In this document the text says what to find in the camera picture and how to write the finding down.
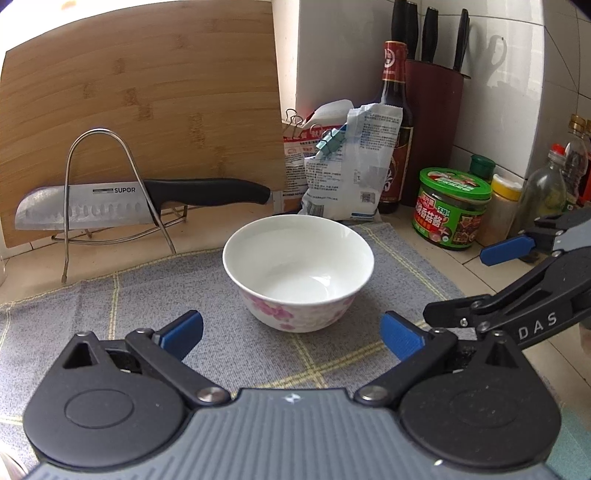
gray placemat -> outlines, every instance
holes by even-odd
[[[347,313],[318,332],[279,332],[256,320],[223,269],[221,249],[176,255],[0,306],[0,440],[28,466],[36,463],[22,413],[76,332],[123,338],[138,327],[159,329],[190,309],[203,315],[205,332],[186,364],[232,392],[261,386],[355,391],[398,363],[379,338],[384,311],[424,326],[427,303],[462,294],[390,224],[354,230],[374,252],[374,274]]]

mushroom sauce jar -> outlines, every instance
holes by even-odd
[[[415,230],[440,247],[463,249],[472,245],[491,199],[491,186],[451,168],[424,168],[420,180]]]

yellow lid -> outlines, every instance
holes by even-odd
[[[493,192],[514,202],[521,197],[521,189],[523,188],[519,183],[504,179],[496,173],[492,176],[491,187]]]

spice jar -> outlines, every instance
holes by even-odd
[[[491,201],[476,236],[476,241],[485,247],[507,238],[517,212],[522,186],[495,173],[491,188]]]

bottle label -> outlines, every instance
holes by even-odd
[[[387,41],[384,44],[384,73],[382,80],[404,83],[404,64],[407,57],[406,43]]]
[[[413,128],[400,127],[396,146],[392,153],[392,160],[388,168],[386,183],[380,197],[380,202],[399,202],[402,197],[402,185],[406,177],[408,157],[410,156],[411,143],[413,141]]]

